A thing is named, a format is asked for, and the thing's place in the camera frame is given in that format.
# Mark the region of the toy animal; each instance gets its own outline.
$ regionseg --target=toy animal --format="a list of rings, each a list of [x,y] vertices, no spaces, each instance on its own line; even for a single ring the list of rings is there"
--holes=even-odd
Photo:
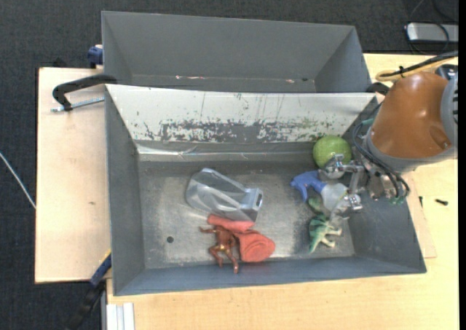
[[[213,257],[216,258],[218,266],[223,267],[224,260],[218,255],[218,252],[223,252],[228,259],[233,263],[233,272],[236,274],[239,270],[238,261],[232,254],[232,247],[236,246],[237,241],[236,237],[232,232],[221,227],[220,225],[215,225],[213,229],[203,229],[199,228],[203,233],[215,233],[216,235],[216,244],[209,248],[209,252]]]
[[[335,247],[335,241],[328,240],[327,235],[341,235],[342,229],[334,227],[323,213],[318,213],[309,223],[309,252],[312,253],[319,243]]]

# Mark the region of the gray plastic bin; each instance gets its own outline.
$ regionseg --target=gray plastic bin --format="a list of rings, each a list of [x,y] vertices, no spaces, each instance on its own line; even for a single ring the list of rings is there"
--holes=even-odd
[[[353,27],[104,12],[103,46],[116,295],[425,272],[407,205],[366,196],[335,248],[307,253],[312,212],[289,183],[375,104]],[[265,262],[235,275],[209,255],[185,199],[203,168],[263,191]]]

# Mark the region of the black carpet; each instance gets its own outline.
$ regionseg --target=black carpet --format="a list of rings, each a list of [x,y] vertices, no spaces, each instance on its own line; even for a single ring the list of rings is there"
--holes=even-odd
[[[260,18],[354,25],[364,52],[410,52],[403,25],[449,20],[432,0],[0,0],[0,151],[32,195],[36,180],[35,70],[61,58],[88,67],[100,11]],[[458,18],[458,0],[437,0]],[[34,285],[35,213],[0,161],[0,329],[62,329],[85,283]],[[83,329],[99,328],[98,312]]]

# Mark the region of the tennis ball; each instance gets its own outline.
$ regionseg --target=tennis ball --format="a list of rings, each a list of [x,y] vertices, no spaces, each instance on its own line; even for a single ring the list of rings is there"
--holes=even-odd
[[[312,157],[319,168],[323,168],[335,154],[343,154],[343,164],[351,160],[350,144],[337,135],[319,138],[312,149]]]

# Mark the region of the red toy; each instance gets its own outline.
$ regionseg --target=red toy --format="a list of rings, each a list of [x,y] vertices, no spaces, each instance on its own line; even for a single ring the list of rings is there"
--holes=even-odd
[[[216,244],[209,248],[209,252],[216,258],[218,265],[223,266],[223,259],[218,255],[222,251],[233,263],[234,273],[238,273],[238,262],[233,256],[232,247],[239,244],[240,258],[244,262],[262,262],[275,250],[273,240],[261,233],[251,230],[252,221],[232,221],[216,215],[209,215],[208,223],[213,229],[200,228],[204,233],[215,233]]]

